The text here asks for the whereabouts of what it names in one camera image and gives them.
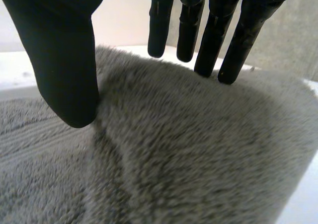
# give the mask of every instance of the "white wall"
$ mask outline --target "white wall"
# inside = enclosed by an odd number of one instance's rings
[[[151,0],[104,0],[92,16],[96,44],[145,45]],[[11,17],[0,0],[0,52],[23,51]]]

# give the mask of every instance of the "gray towel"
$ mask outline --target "gray towel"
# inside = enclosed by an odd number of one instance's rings
[[[1,224],[271,224],[318,146],[303,83],[96,50],[101,103],[73,129],[41,99],[0,103]]]

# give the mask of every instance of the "robotic hand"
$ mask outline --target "robotic hand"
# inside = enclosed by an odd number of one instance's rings
[[[195,71],[210,76],[238,0],[209,0],[210,14]],[[237,78],[266,19],[284,0],[243,0],[241,16],[219,72]],[[3,0],[27,51],[39,91],[68,125],[95,119],[99,101],[91,15],[102,0]],[[181,0],[177,57],[191,60],[205,0]],[[163,55],[173,0],[152,0],[148,53]]]
[[[194,70],[209,77],[239,0],[209,0],[209,17],[204,30]],[[285,0],[243,0],[234,36],[219,71],[220,82],[232,84],[265,20]],[[181,0],[177,57],[183,62],[192,59],[205,0]],[[148,53],[156,58],[163,55],[173,0],[152,0]]]

